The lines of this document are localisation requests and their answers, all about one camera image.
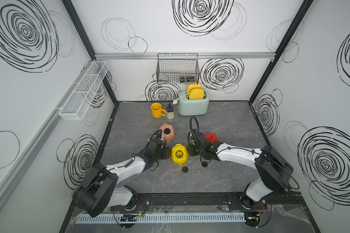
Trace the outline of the yellow piggy bank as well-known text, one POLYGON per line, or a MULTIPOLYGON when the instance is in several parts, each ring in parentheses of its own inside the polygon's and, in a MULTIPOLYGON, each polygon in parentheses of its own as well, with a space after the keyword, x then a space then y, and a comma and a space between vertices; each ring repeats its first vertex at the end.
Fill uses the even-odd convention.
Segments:
POLYGON ((188 150, 187 148, 182 145, 182 144, 176 144, 172 150, 172 161, 179 165, 182 166, 183 164, 185 164, 188 160, 188 150))

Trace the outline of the pink piggy bank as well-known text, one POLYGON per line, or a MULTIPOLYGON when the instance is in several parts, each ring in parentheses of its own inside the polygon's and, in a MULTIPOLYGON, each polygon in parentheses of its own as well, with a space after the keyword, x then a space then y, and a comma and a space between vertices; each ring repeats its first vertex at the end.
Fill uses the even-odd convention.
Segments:
POLYGON ((162 130, 162 136, 167 142, 171 142, 175 137, 175 129, 172 125, 165 123, 160 128, 162 130))

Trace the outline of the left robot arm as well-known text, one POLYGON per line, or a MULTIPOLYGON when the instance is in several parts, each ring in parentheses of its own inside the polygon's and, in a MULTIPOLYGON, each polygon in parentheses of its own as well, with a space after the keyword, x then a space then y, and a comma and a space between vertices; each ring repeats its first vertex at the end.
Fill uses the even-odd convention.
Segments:
POLYGON ((144 149, 128 160, 115 165, 94 165, 75 189, 72 198, 78 207, 91 217, 96 217, 108 207, 123 206, 132 210, 137 205, 137 192, 124 185, 116 187, 123 180, 149 170, 162 158, 166 151, 166 141, 154 137, 149 139, 144 149))

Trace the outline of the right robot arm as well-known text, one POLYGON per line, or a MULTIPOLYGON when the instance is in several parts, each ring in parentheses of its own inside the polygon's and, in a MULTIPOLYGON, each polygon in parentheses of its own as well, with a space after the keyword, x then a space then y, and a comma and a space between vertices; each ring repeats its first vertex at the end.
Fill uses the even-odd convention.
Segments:
POLYGON ((227 161, 251 167, 258 172, 259 178, 249 183, 240 197, 246 209, 252 209, 271 193, 284 193, 287 190, 293 167, 271 146, 249 149, 220 141, 210 142, 197 130, 188 133, 188 143, 190 155, 200 156, 203 166, 212 160, 227 161))

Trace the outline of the red piggy bank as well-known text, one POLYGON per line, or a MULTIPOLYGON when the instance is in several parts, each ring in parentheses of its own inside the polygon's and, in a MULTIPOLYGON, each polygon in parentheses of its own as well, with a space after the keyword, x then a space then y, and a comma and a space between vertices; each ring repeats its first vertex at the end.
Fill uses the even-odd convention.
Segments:
POLYGON ((208 141, 210 141, 210 143, 214 143, 214 142, 218 141, 216 134, 212 134, 212 133, 205 134, 205 138, 208 141))

